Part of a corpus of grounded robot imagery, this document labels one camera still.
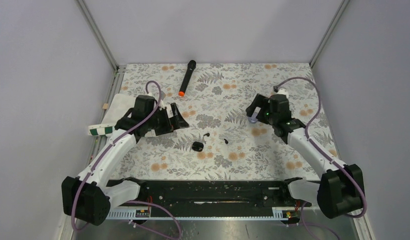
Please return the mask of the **purple earbud charging case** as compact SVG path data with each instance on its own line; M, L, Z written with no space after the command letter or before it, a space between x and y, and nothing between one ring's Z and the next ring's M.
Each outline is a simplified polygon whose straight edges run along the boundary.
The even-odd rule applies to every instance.
M250 124L256 124L259 120L257 119L257 112L253 112L250 117L248 117L248 121Z

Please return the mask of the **black earbud charging case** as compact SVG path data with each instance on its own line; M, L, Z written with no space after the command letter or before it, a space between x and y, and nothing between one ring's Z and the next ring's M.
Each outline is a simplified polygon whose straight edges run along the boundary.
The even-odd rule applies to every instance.
M202 152L204 149L204 143L199 141L193 142L191 149L196 152Z

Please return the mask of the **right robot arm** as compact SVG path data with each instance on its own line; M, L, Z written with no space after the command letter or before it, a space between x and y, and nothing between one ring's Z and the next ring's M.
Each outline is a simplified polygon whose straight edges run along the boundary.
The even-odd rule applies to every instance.
M365 198L363 172L356 165L347 165L330 156L308 133L308 127L292 117L285 94L270 97L257 94L246 108L247 117L256 122L270 125L274 134L285 144L296 150L314 169L319 182L301 177L283 182L279 193L281 203L292 206L298 200L318 206L329 219L361 210L362 217L368 204Z

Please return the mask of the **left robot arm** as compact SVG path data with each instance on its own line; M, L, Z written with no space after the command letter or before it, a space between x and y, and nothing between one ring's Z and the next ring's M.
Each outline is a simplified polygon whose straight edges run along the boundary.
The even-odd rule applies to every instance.
M108 186L123 157L141 138L151 138L188 128L176 103L165 105L151 95L139 95L133 107L116 122L104 148L77 177L67 176L62 184L63 212L74 219L98 226L114 208L132 201L140 206L148 199L147 190L134 180Z

